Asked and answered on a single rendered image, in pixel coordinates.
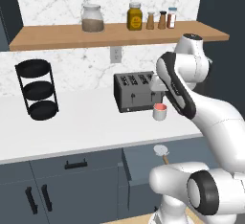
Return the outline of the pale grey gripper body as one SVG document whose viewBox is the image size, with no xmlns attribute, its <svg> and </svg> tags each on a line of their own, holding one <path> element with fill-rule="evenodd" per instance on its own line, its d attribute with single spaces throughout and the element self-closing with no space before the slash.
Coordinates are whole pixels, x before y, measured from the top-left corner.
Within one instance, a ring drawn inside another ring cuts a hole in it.
<svg viewBox="0 0 245 224">
<path fill-rule="evenodd" d="M 153 92 L 166 92 L 167 88 L 162 80 L 154 74 L 149 83 L 149 88 Z"/>
</svg>

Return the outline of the open dark blue drawer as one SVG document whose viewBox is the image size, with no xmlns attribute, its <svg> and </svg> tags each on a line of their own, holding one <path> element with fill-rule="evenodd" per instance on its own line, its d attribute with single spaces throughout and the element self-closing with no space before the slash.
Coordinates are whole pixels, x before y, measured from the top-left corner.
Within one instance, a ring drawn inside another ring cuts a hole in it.
<svg viewBox="0 0 245 224">
<path fill-rule="evenodd" d="M 214 156 L 203 137 L 163 142 L 167 147 L 171 164 L 203 162 L 209 168 L 217 168 Z M 122 150 L 124 179 L 119 186 L 118 219 L 153 213 L 161 204 L 162 196 L 148 184 L 150 171 L 164 164 L 154 152 L 154 144 L 131 146 Z"/>
</svg>

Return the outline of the dark blue drawer front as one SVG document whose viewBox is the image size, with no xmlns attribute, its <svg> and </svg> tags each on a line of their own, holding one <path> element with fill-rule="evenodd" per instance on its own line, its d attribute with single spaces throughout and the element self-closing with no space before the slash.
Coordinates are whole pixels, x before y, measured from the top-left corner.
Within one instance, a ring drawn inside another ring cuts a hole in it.
<svg viewBox="0 0 245 224">
<path fill-rule="evenodd" d="M 33 174 L 28 162 L 0 165 L 0 184 L 32 179 Z"/>
<path fill-rule="evenodd" d="M 66 161 L 70 164 L 82 162 L 85 159 L 88 166 L 85 168 L 64 169 Z M 122 160 L 122 151 L 120 149 L 110 149 L 95 151 L 48 159 L 30 161 L 34 176 L 43 178 L 57 176 L 67 173 L 88 171 L 94 169 L 104 169 L 115 167 Z"/>
</svg>

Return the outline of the black and silver toaster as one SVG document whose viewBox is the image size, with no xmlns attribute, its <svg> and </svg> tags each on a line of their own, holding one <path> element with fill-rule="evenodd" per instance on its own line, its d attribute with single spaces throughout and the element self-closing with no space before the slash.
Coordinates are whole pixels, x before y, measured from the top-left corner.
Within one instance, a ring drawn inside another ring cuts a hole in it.
<svg viewBox="0 0 245 224">
<path fill-rule="evenodd" d="M 152 71 L 114 75 L 114 98 L 121 113 L 150 110 L 163 101 L 163 92 L 149 88 L 152 76 Z"/>
</svg>

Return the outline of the white cup with pink inside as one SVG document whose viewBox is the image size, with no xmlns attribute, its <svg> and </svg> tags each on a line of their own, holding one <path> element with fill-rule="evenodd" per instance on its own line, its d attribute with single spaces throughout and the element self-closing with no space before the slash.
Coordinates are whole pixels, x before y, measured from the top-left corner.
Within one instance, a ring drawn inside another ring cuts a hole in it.
<svg viewBox="0 0 245 224">
<path fill-rule="evenodd" d="M 167 106 L 163 103 L 155 103 L 152 117 L 156 121 L 163 121 L 167 117 Z"/>
</svg>

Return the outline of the brown shaker with pale cap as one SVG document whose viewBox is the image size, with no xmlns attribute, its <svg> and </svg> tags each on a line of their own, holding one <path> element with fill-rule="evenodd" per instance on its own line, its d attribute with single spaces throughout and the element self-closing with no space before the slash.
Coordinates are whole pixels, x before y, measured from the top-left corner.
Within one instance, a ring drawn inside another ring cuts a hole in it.
<svg viewBox="0 0 245 224">
<path fill-rule="evenodd" d="M 146 22 L 146 28 L 148 30 L 154 30 L 154 12 L 150 11 L 148 13 L 148 18 L 147 18 L 147 22 Z"/>
</svg>

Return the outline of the brown shaker with black cap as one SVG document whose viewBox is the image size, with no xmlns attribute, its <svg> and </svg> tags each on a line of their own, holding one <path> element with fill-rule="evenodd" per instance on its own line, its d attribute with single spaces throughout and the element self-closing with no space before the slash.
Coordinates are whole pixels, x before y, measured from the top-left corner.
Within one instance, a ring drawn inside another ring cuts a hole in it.
<svg viewBox="0 0 245 224">
<path fill-rule="evenodd" d="M 160 11 L 160 18 L 158 23 L 158 29 L 163 30 L 166 28 L 166 11 Z"/>
</svg>

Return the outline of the red spice jar white lid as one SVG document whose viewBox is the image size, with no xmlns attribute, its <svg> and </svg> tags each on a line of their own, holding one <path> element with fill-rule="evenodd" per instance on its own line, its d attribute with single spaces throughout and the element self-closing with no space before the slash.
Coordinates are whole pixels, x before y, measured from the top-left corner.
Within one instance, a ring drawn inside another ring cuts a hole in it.
<svg viewBox="0 0 245 224">
<path fill-rule="evenodd" d="M 169 29 L 175 28 L 175 21 L 176 21 L 176 8 L 169 8 L 167 13 L 167 27 Z"/>
</svg>

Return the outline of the yellow jar with grey lid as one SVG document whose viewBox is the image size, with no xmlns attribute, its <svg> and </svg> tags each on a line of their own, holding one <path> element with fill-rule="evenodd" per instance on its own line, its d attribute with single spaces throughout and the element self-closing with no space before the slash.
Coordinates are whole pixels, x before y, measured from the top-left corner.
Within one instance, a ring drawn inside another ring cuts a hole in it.
<svg viewBox="0 0 245 224">
<path fill-rule="evenodd" d="M 127 11 L 127 29 L 129 31 L 140 31 L 142 29 L 142 19 L 141 4 L 131 2 Z"/>
</svg>

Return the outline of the glass jar with brown contents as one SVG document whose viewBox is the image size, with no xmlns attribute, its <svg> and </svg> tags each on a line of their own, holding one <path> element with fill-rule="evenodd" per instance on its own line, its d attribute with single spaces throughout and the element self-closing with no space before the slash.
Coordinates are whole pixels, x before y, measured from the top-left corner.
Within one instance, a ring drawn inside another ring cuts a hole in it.
<svg viewBox="0 0 245 224">
<path fill-rule="evenodd" d="M 88 4 L 83 6 L 81 26 L 88 33 L 99 33 L 104 30 L 100 5 Z"/>
</svg>

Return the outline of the dark blue tall cabinet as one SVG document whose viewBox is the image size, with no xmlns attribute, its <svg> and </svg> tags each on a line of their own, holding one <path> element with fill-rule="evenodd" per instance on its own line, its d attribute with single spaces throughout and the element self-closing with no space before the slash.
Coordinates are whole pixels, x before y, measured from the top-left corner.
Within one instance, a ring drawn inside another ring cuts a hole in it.
<svg viewBox="0 0 245 224">
<path fill-rule="evenodd" d="M 230 36 L 204 44 L 213 65 L 202 94 L 231 103 L 245 119 L 245 0 L 200 0 L 197 20 Z"/>
<path fill-rule="evenodd" d="M 18 0 L 0 0 L 0 52 L 7 52 L 10 44 L 23 28 Z"/>
</svg>

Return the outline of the black three-tier stand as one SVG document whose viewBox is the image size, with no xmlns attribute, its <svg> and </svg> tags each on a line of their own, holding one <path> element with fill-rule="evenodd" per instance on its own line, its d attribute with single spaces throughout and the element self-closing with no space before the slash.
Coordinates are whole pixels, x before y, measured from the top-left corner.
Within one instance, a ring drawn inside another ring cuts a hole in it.
<svg viewBox="0 0 245 224">
<path fill-rule="evenodd" d="M 51 119 L 58 112 L 51 64 L 28 59 L 18 63 L 15 71 L 29 116 L 35 121 Z"/>
</svg>

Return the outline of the dark blue cupboard door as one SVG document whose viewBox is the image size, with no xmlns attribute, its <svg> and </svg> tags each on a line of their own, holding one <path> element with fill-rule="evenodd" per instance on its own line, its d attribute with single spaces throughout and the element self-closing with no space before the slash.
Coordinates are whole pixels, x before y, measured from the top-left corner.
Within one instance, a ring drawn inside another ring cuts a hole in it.
<svg viewBox="0 0 245 224">
<path fill-rule="evenodd" d="M 32 187 L 37 214 L 33 214 L 27 199 L 27 187 Z M 0 185 L 0 224 L 47 224 L 34 181 Z"/>
<path fill-rule="evenodd" d="M 50 224 L 101 224 L 117 219 L 118 168 L 105 168 L 36 180 Z M 53 210 L 41 191 L 46 184 Z"/>
</svg>

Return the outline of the white wall outlet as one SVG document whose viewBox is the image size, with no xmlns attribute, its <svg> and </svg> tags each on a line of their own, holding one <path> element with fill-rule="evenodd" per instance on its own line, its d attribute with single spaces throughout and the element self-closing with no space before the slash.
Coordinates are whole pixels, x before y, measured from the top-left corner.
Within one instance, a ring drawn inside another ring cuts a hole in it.
<svg viewBox="0 0 245 224">
<path fill-rule="evenodd" d="M 122 47 L 121 46 L 114 46 L 110 48 L 110 61 L 112 63 L 122 62 Z"/>
</svg>

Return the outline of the wooden wall shelf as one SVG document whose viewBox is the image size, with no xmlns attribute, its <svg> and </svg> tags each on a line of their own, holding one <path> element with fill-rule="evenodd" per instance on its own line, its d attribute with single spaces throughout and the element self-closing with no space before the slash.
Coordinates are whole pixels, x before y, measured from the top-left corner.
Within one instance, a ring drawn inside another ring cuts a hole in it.
<svg viewBox="0 0 245 224">
<path fill-rule="evenodd" d="M 174 29 L 129 31 L 125 23 L 104 25 L 100 33 L 86 33 L 80 25 L 26 26 L 10 44 L 10 50 L 36 51 L 107 46 L 176 43 L 182 34 L 198 34 L 205 41 L 226 41 L 230 36 L 198 21 L 178 21 Z"/>
</svg>

